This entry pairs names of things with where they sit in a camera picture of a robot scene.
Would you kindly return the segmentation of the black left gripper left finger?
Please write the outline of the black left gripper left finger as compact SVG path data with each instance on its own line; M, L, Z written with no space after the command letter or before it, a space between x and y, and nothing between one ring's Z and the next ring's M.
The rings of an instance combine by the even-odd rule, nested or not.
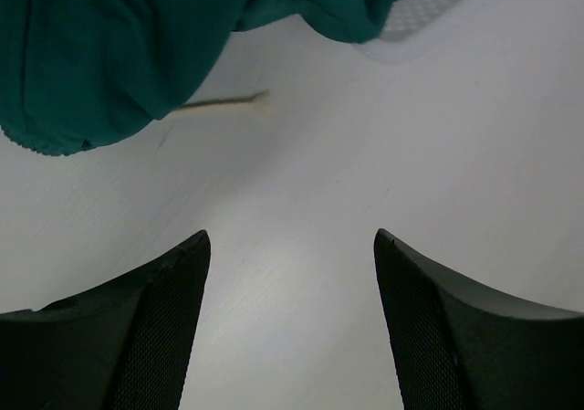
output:
M210 261L200 231L93 289L2 314L2 408L178 408Z

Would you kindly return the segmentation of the green shorts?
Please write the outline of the green shorts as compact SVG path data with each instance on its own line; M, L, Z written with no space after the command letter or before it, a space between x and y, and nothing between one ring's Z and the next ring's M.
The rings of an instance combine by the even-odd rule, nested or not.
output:
M234 32L301 16L329 39L381 34L399 0L1 0L1 130L71 155L182 106Z

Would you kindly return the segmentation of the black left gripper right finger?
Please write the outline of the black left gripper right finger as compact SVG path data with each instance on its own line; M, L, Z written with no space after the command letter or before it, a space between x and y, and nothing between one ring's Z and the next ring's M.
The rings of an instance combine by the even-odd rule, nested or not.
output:
M374 258L404 408L582 408L582 313L487 287L384 229Z

